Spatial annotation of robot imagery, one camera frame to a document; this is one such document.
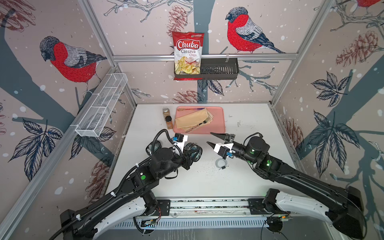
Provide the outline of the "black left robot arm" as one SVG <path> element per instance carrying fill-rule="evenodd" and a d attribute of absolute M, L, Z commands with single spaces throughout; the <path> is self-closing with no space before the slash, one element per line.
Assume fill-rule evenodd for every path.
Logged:
<path fill-rule="evenodd" d="M 78 211 L 63 212 L 61 228 L 51 239 L 63 235 L 65 240 L 95 240 L 127 219 L 160 213 L 152 189 L 160 179 L 169 180 L 169 174 L 177 173 L 180 167 L 189 170 L 203 154 L 199 145 L 187 140 L 186 135 L 171 138 L 168 130 L 160 130 L 146 148 L 148 157 L 128 170 L 118 186 L 96 202 Z"/>

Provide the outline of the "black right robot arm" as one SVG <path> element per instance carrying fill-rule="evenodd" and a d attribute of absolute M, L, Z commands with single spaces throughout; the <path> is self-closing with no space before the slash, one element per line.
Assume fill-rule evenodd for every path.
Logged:
<path fill-rule="evenodd" d="M 304 197 L 299 197 L 269 189 L 263 201 L 268 212 L 297 212 L 323 220 L 352 239 L 363 240 L 366 237 L 367 221 L 364 217 L 362 194 L 358 189 L 351 186 L 343 189 L 327 184 L 271 156 L 270 146 L 260 133 L 248 136 L 243 144 L 235 142 L 233 134 L 214 136 L 224 140 L 224 143 L 208 142 L 208 145 L 222 159 L 241 159 L 259 177 L 305 194 Z"/>

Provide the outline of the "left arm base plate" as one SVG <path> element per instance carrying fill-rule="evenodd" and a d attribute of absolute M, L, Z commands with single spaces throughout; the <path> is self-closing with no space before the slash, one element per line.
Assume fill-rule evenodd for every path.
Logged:
<path fill-rule="evenodd" d="M 149 202 L 143 202 L 139 204 L 143 207 L 143 210 L 139 211 L 139 216 L 152 216 L 152 217 L 164 217 L 170 215 L 171 200 L 153 200 Z"/>

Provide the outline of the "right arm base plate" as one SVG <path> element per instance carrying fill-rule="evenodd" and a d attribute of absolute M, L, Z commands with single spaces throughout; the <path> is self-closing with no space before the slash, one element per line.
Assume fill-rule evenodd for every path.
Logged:
<path fill-rule="evenodd" d="M 291 212 L 286 212 L 277 207 L 277 204 L 272 200 L 265 200 L 262 198 L 248 199 L 248 208 L 252 215 L 289 215 Z"/>

